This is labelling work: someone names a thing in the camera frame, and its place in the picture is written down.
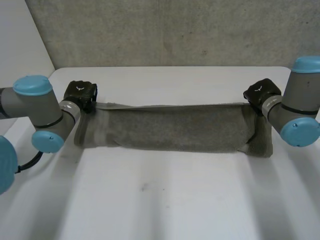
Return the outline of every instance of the folded towel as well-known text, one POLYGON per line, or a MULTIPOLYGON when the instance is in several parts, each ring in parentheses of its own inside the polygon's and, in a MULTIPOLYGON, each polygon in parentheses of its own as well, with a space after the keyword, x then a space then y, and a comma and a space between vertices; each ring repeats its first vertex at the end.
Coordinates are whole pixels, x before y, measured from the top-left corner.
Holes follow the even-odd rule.
POLYGON ((270 124, 247 103, 183 106, 96 103, 95 112, 82 113, 74 143, 82 148, 240 151, 264 158, 273 153, 270 124))

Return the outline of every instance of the table surface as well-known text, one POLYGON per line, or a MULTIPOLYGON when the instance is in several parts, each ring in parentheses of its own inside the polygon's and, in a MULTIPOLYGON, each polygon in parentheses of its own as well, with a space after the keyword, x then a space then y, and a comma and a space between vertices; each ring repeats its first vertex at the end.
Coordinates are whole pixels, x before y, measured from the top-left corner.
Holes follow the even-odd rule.
MULTIPOLYGON (((70 81, 98 85, 98 101, 139 105, 245 102, 284 67, 62 68, 49 78, 62 99, 70 81)), ((57 154, 17 174, 0 196, 1 239, 313 240, 320 236, 320 141, 296 148, 272 130, 274 154, 79 149, 75 131, 57 154)), ((35 155, 20 118, 6 133, 19 163, 35 155)))

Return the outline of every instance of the blue cap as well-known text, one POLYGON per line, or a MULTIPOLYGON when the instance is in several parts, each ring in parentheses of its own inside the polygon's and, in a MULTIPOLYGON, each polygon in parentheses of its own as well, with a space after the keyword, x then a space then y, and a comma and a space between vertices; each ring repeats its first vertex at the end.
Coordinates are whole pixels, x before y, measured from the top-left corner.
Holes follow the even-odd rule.
POLYGON ((320 125, 311 117, 289 121, 280 132, 281 138, 294 147, 306 147, 320 137, 320 125))
POLYGON ((58 152, 65 143, 62 137, 50 131, 36 131, 31 142, 36 149, 47 154, 58 152))
POLYGON ((302 56, 295 60, 291 70, 298 74, 320 73, 320 56, 302 56))
POLYGON ((18 159, 14 146, 0 136, 0 194, 7 191, 15 180, 18 159))
POLYGON ((52 91, 52 85, 46 76, 31 75, 15 81, 13 90, 24 96, 42 96, 52 91))

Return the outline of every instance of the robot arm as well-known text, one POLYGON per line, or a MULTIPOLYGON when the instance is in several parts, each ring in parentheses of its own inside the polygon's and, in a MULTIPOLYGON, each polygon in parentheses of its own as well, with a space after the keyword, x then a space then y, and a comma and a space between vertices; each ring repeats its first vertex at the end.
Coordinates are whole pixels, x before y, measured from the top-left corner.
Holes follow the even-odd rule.
POLYGON ((320 56, 296 60, 283 97, 267 78, 250 86, 243 96, 289 145, 305 147, 320 137, 315 119, 320 108, 320 56))
POLYGON ((52 85, 42 75, 25 76, 13 87, 0 88, 0 120, 29 117, 35 128, 31 141, 39 151, 33 160, 18 167, 14 147, 0 136, 0 194, 12 185, 15 173, 32 167, 42 153, 56 153, 62 148, 81 111, 93 110, 97 93, 96 84, 72 81, 58 103, 52 85))

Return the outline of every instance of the wall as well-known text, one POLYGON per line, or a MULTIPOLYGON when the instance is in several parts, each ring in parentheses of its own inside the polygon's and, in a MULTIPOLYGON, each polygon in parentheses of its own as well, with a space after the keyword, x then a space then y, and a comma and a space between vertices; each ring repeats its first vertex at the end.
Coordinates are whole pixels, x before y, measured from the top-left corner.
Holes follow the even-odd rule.
POLYGON ((56 69, 284 66, 320 54, 319 0, 26 0, 56 69))
MULTIPOLYGON (((0 88, 25 75, 54 71, 28 7, 23 0, 0 1, 0 88)), ((15 119, 1 120, 0 135, 15 119)))

